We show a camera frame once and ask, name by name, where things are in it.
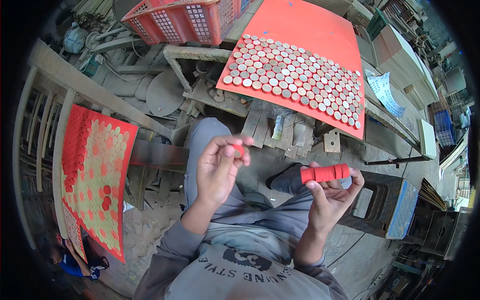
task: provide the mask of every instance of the hand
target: hand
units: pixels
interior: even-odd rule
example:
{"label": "hand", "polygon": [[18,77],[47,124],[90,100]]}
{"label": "hand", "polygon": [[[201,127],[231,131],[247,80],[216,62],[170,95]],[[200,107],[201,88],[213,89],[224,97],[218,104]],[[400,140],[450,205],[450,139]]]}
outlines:
{"label": "hand", "polygon": [[67,246],[67,249],[70,251],[70,253],[73,253],[75,249],[73,248],[73,243],[71,239],[68,239],[65,241],[65,246]]}
{"label": "hand", "polygon": [[235,158],[235,149],[231,145],[250,146],[253,138],[221,135],[214,137],[198,159],[196,202],[202,202],[217,209],[223,204],[235,184],[235,178],[241,165],[250,165],[248,149],[242,158]]}
{"label": "hand", "polygon": [[[321,166],[316,162],[311,162],[310,167]],[[305,183],[313,195],[312,206],[308,214],[308,226],[313,228],[315,232],[328,233],[353,203],[364,185],[365,180],[360,171],[354,168],[349,168],[349,170],[352,185],[346,190],[342,188],[339,180],[320,183],[309,180]]]}

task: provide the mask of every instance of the wooden disc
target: wooden disc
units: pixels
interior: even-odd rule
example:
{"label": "wooden disc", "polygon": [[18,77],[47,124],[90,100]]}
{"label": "wooden disc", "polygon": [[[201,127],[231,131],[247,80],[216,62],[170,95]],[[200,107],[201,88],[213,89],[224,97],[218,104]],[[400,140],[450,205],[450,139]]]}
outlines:
{"label": "wooden disc", "polygon": [[183,86],[174,71],[161,72],[148,86],[147,107],[157,117],[169,115],[182,105],[183,92]]}

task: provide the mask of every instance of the blue plastic crate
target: blue plastic crate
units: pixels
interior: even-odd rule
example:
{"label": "blue plastic crate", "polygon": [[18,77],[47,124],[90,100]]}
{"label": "blue plastic crate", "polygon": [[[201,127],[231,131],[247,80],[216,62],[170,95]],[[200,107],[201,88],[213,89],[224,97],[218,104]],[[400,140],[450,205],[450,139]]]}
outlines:
{"label": "blue plastic crate", "polygon": [[433,115],[435,121],[435,136],[440,146],[450,146],[456,144],[455,130],[452,126],[452,120],[448,111],[442,110]]}

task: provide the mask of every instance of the concrete floor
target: concrete floor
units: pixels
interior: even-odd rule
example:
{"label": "concrete floor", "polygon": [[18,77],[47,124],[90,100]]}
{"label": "concrete floor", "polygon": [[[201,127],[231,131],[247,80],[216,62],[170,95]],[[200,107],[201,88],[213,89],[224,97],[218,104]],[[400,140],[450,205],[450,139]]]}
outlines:
{"label": "concrete floor", "polygon": [[[414,156],[411,147],[404,143],[397,151],[405,157]],[[237,177],[240,189],[254,190],[263,193],[267,198],[273,198],[273,206],[286,201],[290,195],[267,189],[265,179],[283,170],[294,160],[283,155],[283,151],[264,147],[252,147],[252,165],[243,168]],[[323,145],[319,144],[310,152],[306,159],[298,160],[308,164],[316,161],[321,165],[329,166],[337,163],[347,163],[360,170],[388,174],[406,178],[410,183],[420,188],[423,177],[435,187],[443,196],[455,195],[456,178],[454,174],[444,174],[442,180],[438,174],[438,158],[430,162],[417,162],[400,165],[366,166],[363,161],[386,160],[391,155],[370,145],[363,145],[357,141],[345,138],[341,140],[341,153],[326,153]],[[179,204],[184,202],[183,194],[170,193],[164,202],[158,199],[156,192],[147,192],[149,203],[153,209],[146,208],[139,212],[131,209],[123,215],[123,241],[126,264],[120,263],[98,245],[95,250],[108,257],[110,269],[102,271],[100,280],[117,292],[131,297],[142,275],[149,267],[150,258],[155,252],[155,246],[163,233],[180,218],[182,211]],[[377,236],[364,234],[361,231],[342,225],[336,225],[330,232],[325,245],[326,265],[336,276],[350,298],[367,289],[378,270],[384,272],[389,268],[392,260],[391,253],[398,248],[398,241],[391,242]],[[370,291],[367,290],[357,297],[361,299]]]}

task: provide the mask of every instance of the red sheet with discs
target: red sheet with discs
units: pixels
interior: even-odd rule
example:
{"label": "red sheet with discs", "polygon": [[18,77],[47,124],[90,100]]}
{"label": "red sheet with discs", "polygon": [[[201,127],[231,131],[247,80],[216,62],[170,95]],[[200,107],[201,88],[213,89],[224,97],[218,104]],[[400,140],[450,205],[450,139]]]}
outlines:
{"label": "red sheet with discs", "polygon": [[123,190],[137,131],[135,125],[73,105],[63,144],[63,203],[123,263]]}
{"label": "red sheet with discs", "polygon": [[348,20],[301,0],[264,0],[216,87],[291,108],[362,139],[363,84]]}

